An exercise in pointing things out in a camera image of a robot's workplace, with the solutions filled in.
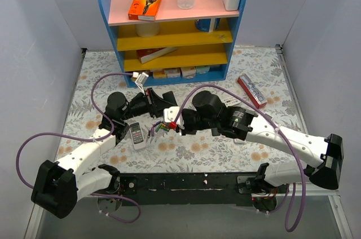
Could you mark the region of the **small white remote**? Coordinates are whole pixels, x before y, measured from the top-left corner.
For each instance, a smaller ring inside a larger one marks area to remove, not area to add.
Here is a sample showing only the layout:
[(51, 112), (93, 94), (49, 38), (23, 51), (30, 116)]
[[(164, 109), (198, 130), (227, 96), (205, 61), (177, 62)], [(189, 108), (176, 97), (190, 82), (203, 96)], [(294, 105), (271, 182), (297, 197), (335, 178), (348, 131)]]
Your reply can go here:
[(234, 139), (234, 144), (242, 145), (242, 144), (245, 144), (245, 141), (243, 141), (241, 139)]

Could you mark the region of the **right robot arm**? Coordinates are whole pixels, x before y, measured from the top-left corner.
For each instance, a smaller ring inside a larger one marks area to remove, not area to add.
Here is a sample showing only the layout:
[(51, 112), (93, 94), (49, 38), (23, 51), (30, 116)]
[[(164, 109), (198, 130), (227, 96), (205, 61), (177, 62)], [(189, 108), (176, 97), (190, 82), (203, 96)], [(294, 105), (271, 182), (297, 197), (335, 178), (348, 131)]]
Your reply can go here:
[(251, 181), (259, 191), (266, 193), (274, 187), (306, 179), (324, 189), (339, 188), (344, 159), (343, 140), (339, 135), (323, 138), (278, 126), (260, 111), (226, 106), (209, 91), (200, 91), (188, 98), (194, 108), (180, 107), (173, 119), (183, 135), (215, 129), (227, 138), (266, 145), (294, 157), (293, 162), (261, 165)]

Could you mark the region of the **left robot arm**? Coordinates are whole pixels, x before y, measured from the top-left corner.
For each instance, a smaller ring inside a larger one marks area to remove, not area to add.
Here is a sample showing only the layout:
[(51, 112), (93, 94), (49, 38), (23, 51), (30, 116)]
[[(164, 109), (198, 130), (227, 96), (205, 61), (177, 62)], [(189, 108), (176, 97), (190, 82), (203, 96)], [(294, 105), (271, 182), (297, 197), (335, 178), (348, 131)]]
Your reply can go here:
[(98, 192), (120, 193), (124, 184), (120, 172), (113, 166), (102, 164), (91, 168), (101, 155), (113, 149), (129, 134), (133, 148), (146, 148), (146, 141), (138, 123), (126, 120), (148, 113), (152, 118), (163, 115), (164, 109), (176, 106), (173, 92), (158, 96), (152, 88), (127, 100), (121, 92), (110, 94), (102, 122), (89, 142), (82, 143), (56, 162), (46, 160), (37, 173), (31, 200), (58, 218), (65, 218), (82, 198)]

